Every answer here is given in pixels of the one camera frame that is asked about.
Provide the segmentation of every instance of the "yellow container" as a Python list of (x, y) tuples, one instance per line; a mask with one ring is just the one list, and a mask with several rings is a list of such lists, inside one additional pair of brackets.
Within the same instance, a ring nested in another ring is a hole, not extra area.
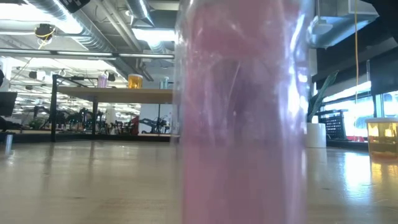
[(142, 75), (136, 75), (136, 74), (129, 75), (129, 88), (133, 89), (142, 88)]
[(366, 123), (369, 155), (373, 159), (398, 159), (398, 118), (371, 118)]

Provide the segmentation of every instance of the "black basket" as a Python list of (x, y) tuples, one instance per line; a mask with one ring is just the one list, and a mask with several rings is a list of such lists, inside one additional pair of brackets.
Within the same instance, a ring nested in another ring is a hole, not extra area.
[(344, 127), (344, 112), (348, 110), (331, 110), (318, 112), (318, 122), (326, 125), (326, 137), (328, 139), (345, 140), (346, 130)]

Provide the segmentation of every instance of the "yellow cord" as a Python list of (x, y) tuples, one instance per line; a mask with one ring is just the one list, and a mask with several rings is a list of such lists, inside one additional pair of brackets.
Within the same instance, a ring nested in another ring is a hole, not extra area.
[[(358, 59), (358, 0), (355, 0), (355, 13), (354, 13), (354, 20), (355, 20), (355, 64), (356, 64), (356, 86), (355, 86), (355, 105), (358, 102), (358, 82), (359, 82), (359, 59)], [(354, 115), (355, 122), (354, 122), (354, 130), (356, 128), (356, 114)]]
[(45, 35), (37, 35), (36, 37), (48, 37), (49, 35), (53, 34), (55, 32), (55, 28), (49, 33), (49, 34), (45, 34)]
[(40, 50), (42, 47), (44, 47), (44, 46), (46, 45), (46, 41), (47, 41), (47, 39), (48, 39), (49, 37), (50, 37), (50, 35), (48, 35), (48, 36), (45, 37), (45, 39), (43, 40), (42, 44), (40, 44), (40, 46), (39, 46), (39, 50)]

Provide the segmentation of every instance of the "pink water bottle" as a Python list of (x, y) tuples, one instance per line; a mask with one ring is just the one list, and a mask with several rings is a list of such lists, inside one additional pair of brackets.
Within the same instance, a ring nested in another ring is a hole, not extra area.
[(305, 223), (309, 0), (190, 0), (178, 19), (183, 224)]

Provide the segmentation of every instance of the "orange cup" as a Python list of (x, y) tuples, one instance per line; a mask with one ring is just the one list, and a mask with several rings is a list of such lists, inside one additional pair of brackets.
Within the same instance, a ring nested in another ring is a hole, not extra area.
[(129, 75), (129, 88), (141, 89), (142, 88), (142, 75), (136, 75), (136, 74)]

